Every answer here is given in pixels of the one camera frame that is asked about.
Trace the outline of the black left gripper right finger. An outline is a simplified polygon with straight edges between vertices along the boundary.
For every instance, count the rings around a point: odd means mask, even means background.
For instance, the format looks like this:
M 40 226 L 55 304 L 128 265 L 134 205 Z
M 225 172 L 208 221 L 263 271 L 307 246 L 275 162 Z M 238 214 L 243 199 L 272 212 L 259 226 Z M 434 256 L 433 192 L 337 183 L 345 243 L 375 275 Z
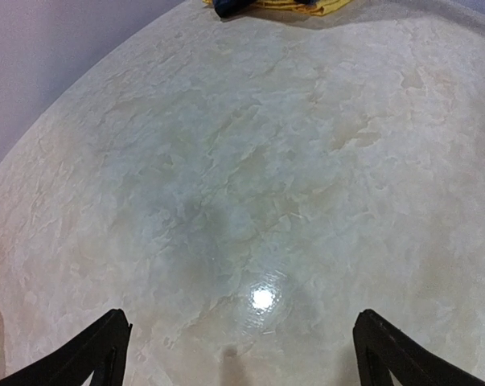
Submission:
M 430 353 L 371 309 L 359 313 L 353 342 L 362 385 L 485 385 Z

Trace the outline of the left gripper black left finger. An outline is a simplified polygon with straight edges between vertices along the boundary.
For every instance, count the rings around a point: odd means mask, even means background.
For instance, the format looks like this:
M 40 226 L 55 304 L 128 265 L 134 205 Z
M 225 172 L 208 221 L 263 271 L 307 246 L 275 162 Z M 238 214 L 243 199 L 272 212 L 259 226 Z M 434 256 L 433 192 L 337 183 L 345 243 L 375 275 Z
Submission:
M 123 384 L 133 325 L 111 309 L 50 355 L 0 380 L 0 385 Z

